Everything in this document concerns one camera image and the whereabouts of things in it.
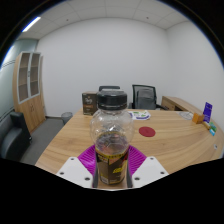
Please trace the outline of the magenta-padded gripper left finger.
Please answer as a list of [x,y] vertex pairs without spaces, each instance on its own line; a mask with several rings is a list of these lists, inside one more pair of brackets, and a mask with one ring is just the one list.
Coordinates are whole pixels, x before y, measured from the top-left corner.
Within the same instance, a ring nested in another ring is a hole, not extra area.
[[69,157],[56,175],[84,188],[96,188],[98,171],[95,146],[90,146],[78,157]]

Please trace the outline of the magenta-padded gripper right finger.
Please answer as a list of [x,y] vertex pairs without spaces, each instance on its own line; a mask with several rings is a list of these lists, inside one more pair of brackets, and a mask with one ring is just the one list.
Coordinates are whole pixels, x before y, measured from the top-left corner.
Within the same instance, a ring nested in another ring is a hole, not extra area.
[[130,146],[127,168],[127,186],[140,188],[168,175],[168,172],[154,157],[147,157],[137,148]]

